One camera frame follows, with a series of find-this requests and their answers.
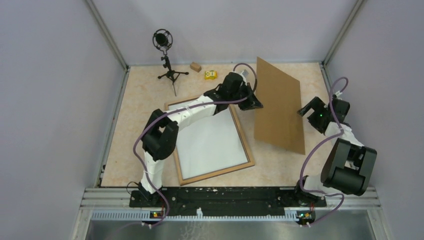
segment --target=gray wall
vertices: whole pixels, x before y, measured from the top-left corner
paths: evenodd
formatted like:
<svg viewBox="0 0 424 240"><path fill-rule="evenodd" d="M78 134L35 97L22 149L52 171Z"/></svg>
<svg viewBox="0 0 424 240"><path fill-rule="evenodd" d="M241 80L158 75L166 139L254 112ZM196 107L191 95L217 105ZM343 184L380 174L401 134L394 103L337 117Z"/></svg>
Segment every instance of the gray wall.
<svg viewBox="0 0 424 240"><path fill-rule="evenodd" d="M370 0L329 66L357 138L378 152L371 178L396 239L422 239L424 1Z"/></svg>
<svg viewBox="0 0 424 240"><path fill-rule="evenodd" d="M94 0L130 65L159 63L152 36L174 37L177 63L321 61L356 0Z"/></svg>
<svg viewBox="0 0 424 240"><path fill-rule="evenodd" d="M69 239L123 70L82 0L0 3L0 239Z"/></svg>

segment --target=beige table surface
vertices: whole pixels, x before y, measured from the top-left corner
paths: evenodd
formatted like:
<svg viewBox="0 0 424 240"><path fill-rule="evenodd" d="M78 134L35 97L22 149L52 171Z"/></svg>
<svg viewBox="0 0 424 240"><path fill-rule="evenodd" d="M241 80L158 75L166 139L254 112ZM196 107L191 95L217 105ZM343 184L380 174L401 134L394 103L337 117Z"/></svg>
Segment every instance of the beige table surface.
<svg viewBox="0 0 424 240"><path fill-rule="evenodd" d="M273 65L300 81L302 106L315 96L320 97L325 103L328 102L324 79L318 63L278 63ZM189 72L189 75L181 75L175 82L176 97L171 81L167 78L157 78L166 72L166 69L161 65L131 67L101 182L103 187L122 187L130 181L137 183L140 181L143 176L143 166L133 154L133 145L153 110L163 110L164 104L167 102L200 96L205 91L215 88L223 82L228 72L233 70L234 64L202 65L202 71L199 73L191 70L188 65L175 65L173 67L176 71ZM237 71L243 69L247 68L240 66ZM207 70L217 71L218 78L204 80L203 74ZM252 73L249 74L247 80L253 83ZM186 186L294 186L299 179L300 169L306 155L289 152L283 148L255 140L253 137L255 111L240 111L238 107L236 109L251 148L255 166ZM306 117L303 118L303 129L305 150L308 154L325 137L311 127ZM331 148L331 143L324 144L312 156L305 173L309 175L319 174ZM137 151L143 157L141 143L138 144ZM174 158L171 155L164 161L163 185L179 186Z"/></svg>

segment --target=metal frame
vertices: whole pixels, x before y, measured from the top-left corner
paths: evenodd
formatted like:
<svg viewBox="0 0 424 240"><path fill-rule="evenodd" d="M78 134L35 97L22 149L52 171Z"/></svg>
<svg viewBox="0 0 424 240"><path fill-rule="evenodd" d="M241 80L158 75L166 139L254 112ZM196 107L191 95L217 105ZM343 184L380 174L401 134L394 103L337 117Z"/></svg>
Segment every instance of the metal frame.
<svg viewBox="0 0 424 240"><path fill-rule="evenodd" d="M129 207L130 195L127 193L127 190L124 187L96 188L99 184L100 179L102 178L103 165L106 164L106 161L109 156L109 150L112 144L113 133L115 131L116 122L119 116L119 111L121 108L126 84L128 81L130 67L126 64L121 52L119 51L114 39L112 38L99 11L97 10L95 4L93 3L93 0L84 0L84 2L87 4L87 7L90 9L90 12L93 15L96 23L98 24L98 27L101 33L103 34L104 39L108 43L116 59L119 61L121 66L126 70L126 73L122 82L119 97L116 100L114 115L113 115L113 119L111 120L110 129L107 134L107 141L104 146L102 162L101 162L101 165L99 166L97 181L94 184L93 188L87 188L84 192L84 195L80 204L80 208L79 208L79 213L74 225L74 231L72 235L73 240L86 239L86 234L89 230L90 220L92 218L93 213L95 214L98 211L105 211L105 213L107 211L113 211L114 213L131 213L131 212L140 213L141 211L140 209L134 209ZM358 15L358 12L363 7L365 2L366 0L356 1L352 11L350 12L348 18L346 19L346 22L344 23L339 34L337 35L325 59L319 64L325 86L328 90L330 89L330 86L332 83L327 71L328 65L331 62L339 45L343 41L347 31L350 29L355 17ZM137 188L134 188L134 187L128 188L129 191L133 191L136 189ZM327 207L317 207L316 208L317 211L333 209L340 202L339 197L328 197L326 198L326 200L327 200ZM287 210L288 213L291 213L292 211L305 211L305 210L307 211L309 208L308 207L287 207L285 209ZM368 216L370 219L370 224L371 224L376 240L394 239L390 232L386 219L384 217L380 200L378 198L376 189L374 187L368 187L366 192L362 196L347 195L345 198L345 202L341 206L340 210L341 211L367 210ZM111 220L113 218L116 218L118 220L118 216L120 215L119 214L112 215L112 216L108 216L108 218Z"/></svg>

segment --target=whiteboard with wooden frame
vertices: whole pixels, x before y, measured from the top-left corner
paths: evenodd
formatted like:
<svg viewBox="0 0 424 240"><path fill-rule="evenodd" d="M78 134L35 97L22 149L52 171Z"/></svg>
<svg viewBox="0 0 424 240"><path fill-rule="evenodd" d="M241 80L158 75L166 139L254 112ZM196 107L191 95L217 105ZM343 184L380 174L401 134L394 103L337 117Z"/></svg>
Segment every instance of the whiteboard with wooden frame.
<svg viewBox="0 0 424 240"><path fill-rule="evenodd" d="M195 99L168 102L165 109L175 110ZM182 129L173 157L181 186L255 165L233 105Z"/></svg>

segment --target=black tripod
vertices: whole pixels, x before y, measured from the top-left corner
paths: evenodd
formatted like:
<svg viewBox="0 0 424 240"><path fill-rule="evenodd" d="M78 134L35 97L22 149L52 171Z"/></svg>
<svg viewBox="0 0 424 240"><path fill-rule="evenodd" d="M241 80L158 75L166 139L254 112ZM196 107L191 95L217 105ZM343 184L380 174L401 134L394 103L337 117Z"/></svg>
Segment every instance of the black tripod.
<svg viewBox="0 0 424 240"><path fill-rule="evenodd" d="M158 79L161 79L163 76L166 76L167 78L169 78L172 81L172 86L173 86L173 93L175 94L175 96L177 96L177 92L175 92L175 81L177 80L177 78L180 76L180 74L185 74L185 75L189 75L189 72L183 72L183 71L174 71L171 68L171 63L170 60L168 58L167 55L163 56L160 58L160 60L165 60L165 64L163 65L164 68L168 68L168 72L166 72L163 75L158 76Z"/></svg>

